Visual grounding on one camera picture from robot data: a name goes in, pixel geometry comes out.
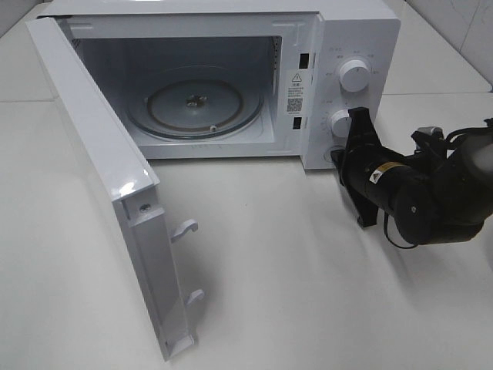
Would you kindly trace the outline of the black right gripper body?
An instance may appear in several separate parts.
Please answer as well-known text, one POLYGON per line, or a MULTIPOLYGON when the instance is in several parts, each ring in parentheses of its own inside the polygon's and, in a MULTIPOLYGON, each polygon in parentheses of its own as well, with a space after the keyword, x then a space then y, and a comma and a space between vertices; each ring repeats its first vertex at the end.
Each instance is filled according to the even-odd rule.
POLYGON ((377 209, 395 213, 396 197, 405 186, 428 183, 436 163, 443 160, 442 133, 413 133, 417 149, 409 156, 383 146, 375 153, 347 151, 350 179, 359 193, 377 209))

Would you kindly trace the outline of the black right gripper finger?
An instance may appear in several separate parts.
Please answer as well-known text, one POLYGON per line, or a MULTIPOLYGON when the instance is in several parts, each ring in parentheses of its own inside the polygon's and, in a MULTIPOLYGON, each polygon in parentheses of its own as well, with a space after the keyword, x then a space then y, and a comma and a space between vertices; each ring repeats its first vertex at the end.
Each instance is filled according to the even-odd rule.
POLYGON ((330 157, 339 174, 340 184, 346 189, 356 212, 357 223, 360 227, 371 227, 377 224, 377 205, 359 193, 350 179, 350 167, 347 161, 347 151, 332 150, 330 157))
POLYGON ((357 107, 348 111, 351 118, 350 132, 347 138, 349 153, 372 153, 380 150, 380 139, 366 107, 357 107))

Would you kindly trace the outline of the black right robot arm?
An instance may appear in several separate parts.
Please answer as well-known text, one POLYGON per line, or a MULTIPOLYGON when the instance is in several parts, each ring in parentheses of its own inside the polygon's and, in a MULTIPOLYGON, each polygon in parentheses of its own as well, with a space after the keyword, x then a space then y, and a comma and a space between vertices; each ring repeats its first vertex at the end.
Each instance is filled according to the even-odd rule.
POLYGON ((483 127, 422 127, 413 154, 383 146, 369 110, 350 109, 349 136, 331 152, 361 227, 392 217, 407 248, 469 241, 492 215, 492 120, 483 127))

